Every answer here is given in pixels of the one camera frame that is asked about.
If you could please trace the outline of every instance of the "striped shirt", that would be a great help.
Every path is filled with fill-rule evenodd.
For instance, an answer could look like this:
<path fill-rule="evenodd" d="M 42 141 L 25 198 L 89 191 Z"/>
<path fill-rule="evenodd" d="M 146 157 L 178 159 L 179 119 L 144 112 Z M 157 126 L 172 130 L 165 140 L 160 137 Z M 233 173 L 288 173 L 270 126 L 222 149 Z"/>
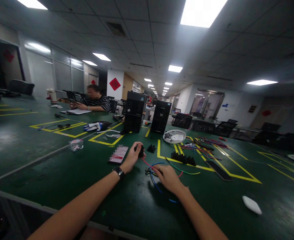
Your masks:
<path fill-rule="evenodd" d="M 99 99 L 84 98 L 80 102 L 90 107 L 102 107 L 106 112 L 110 112 L 109 99 L 106 96 L 101 96 Z"/>

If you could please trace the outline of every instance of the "red diamond decoration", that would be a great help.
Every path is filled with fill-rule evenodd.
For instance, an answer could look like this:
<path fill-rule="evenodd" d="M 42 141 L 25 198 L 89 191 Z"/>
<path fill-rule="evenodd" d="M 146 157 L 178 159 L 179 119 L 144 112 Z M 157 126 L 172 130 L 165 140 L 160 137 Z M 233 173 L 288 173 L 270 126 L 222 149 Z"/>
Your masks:
<path fill-rule="evenodd" d="M 114 91 L 117 90 L 121 86 L 116 78 L 112 79 L 112 81 L 109 84 Z"/>

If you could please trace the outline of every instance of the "forearm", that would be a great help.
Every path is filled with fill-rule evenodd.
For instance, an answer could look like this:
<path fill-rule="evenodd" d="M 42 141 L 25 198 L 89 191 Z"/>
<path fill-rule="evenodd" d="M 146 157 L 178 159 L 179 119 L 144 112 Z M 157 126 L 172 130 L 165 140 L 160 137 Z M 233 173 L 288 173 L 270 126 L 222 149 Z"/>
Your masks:
<path fill-rule="evenodd" d="M 101 106 L 98 106 L 98 107 L 88 107 L 88 110 L 90 110 L 90 111 L 105 112 L 105 110 Z"/>
<path fill-rule="evenodd" d="M 217 224 L 194 199 L 187 187 L 183 187 L 183 189 L 177 194 L 177 197 L 186 210 L 200 239 L 227 239 Z"/>
<path fill-rule="evenodd" d="M 112 171 L 55 213 L 28 239 L 74 239 L 119 180 Z"/>

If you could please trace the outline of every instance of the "desk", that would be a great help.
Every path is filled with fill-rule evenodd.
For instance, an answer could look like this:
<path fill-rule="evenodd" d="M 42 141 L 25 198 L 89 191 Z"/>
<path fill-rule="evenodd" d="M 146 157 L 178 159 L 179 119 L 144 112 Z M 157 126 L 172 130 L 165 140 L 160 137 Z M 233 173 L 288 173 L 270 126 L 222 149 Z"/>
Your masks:
<path fill-rule="evenodd" d="M 21 203 L 54 213 L 112 170 L 107 159 L 115 151 L 110 147 L 114 139 L 105 140 L 103 135 L 96 137 L 85 133 L 79 136 L 86 137 L 83 149 L 73 153 L 62 148 L 74 139 L 70 135 L 83 133 L 82 123 L 113 121 L 112 114 L 66 116 L 76 125 L 60 132 L 65 133 L 61 135 L 37 131 L 30 126 L 62 120 L 53 114 L 63 109 L 17 99 L 1 100 L 0 109 L 3 109 L 0 114 L 0 198 L 8 206 Z M 122 124 L 115 127 L 115 130 L 121 129 Z M 218 136 L 183 130 L 192 138 L 203 136 L 218 140 Z M 154 154 L 146 153 L 146 161 L 150 164 L 165 161 L 164 157 L 170 157 L 175 151 L 175 147 L 164 142 L 161 135 L 146 127 L 142 127 L 140 133 L 124 135 L 116 144 L 131 146 L 137 140 L 145 147 L 156 146 Z M 186 156 L 195 158 L 197 167 L 172 163 L 182 170 L 201 173 L 183 174 L 182 183 L 189 186 L 195 199 L 228 238 L 294 239 L 292 223 L 284 221 L 294 219 L 294 163 L 247 142 L 227 138 L 225 143 L 230 150 L 215 148 L 215 157 L 222 159 L 221 162 L 215 161 L 227 171 L 233 182 L 218 177 L 198 153 L 183 150 Z M 41 160 L 27 166 L 37 159 Z M 144 174 L 145 169 L 143 161 L 138 161 L 124 181 L 106 197 L 89 225 L 105 231 L 113 227 L 114 234 L 128 239 L 184 239 L 186 236 L 198 239 L 181 205 L 169 202 L 168 198 L 175 199 L 175 196 L 161 185 L 163 194 L 160 194 L 150 176 Z M 259 204 L 262 216 L 256 216 L 244 206 L 244 195 Z M 27 215 L 19 214 L 21 218 L 28 223 Z"/>

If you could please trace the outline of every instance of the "woman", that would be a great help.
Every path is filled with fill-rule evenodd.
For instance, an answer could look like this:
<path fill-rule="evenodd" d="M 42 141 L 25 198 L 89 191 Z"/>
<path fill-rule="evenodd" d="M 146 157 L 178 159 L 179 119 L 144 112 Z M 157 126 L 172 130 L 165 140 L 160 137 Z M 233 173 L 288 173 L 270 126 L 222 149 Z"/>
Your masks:
<path fill-rule="evenodd" d="M 70 108 L 79 108 L 80 110 L 110 112 L 109 99 L 101 94 L 101 90 L 97 85 L 89 85 L 88 97 L 81 99 L 80 102 L 70 103 Z"/>

